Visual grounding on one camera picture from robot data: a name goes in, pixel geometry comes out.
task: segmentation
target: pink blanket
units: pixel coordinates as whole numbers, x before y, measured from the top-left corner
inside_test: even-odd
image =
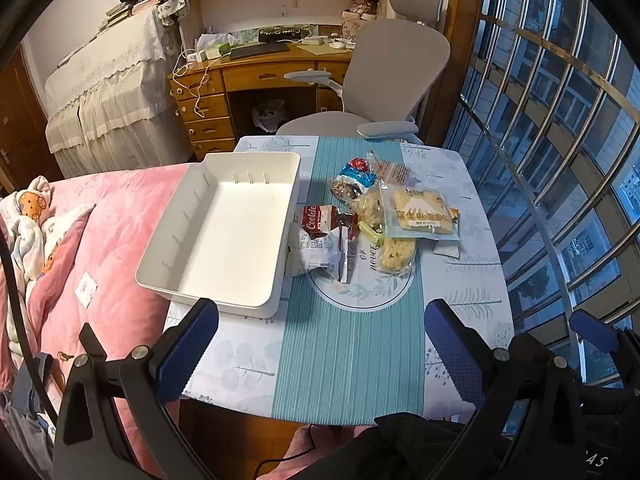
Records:
[[[65,377],[71,361],[58,352],[84,353],[78,334],[85,322],[104,346],[108,358],[125,357],[137,345],[152,345],[162,333],[168,301],[141,288],[135,273],[160,215],[187,165],[119,171],[72,178],[52,184],[51,215],[94,202],[60,298],[48,305],[41,332],[41,350],[53,355]],[[98,287],[88,308],[76,298],[81,276],[88,272]],[[0,337],[0,370],[6,351]],[[125,403],[120,415],[138,459],[158,474]]]

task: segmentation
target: floor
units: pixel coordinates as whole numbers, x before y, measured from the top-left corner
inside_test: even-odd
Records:
[[[180,430],[218,480],[251,480],[259,462],[284,456],[299,426],[199,400],[180,402]],[[266,464],[260,474],[276,466]]]

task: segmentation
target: tree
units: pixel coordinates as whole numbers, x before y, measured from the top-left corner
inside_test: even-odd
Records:
[[[546,266],[540,267],[529,279],[518,287],[518,292],[523,298],[541,300],[545,296],[546,286],[549,284],[549,275]]]

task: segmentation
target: wooden desk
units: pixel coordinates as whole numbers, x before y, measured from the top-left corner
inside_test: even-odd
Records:
[[[196,63],[175,80],[169,76],[170,93],[178,101],[176,114],[184,122],[198,160],[210,152],[232,152],[240,137],[260,132],[253,124],[251,108],[267,99],[284,99],[289,119],[342,110],[342,101],[333,90],[295,83],[284,75],[298,70],[327,70],[342,84],[351,52],[316,56],[296,45],[289,48],[288,52],[238,60],[226,56]],[[194,111],[198,92],[204,118]]]

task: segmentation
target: gray office chair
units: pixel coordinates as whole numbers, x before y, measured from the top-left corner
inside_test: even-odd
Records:
[[[283,124],[278,135],[405,139],[421,143],[412,114],[449,60],[449,42],[420,23],[438,21],[442,0],[389,0],[406,20],[375,20],[358,33],[344,85],[321,70],[285,78],[319,83],[341,98],[343,112],[321,112]]]

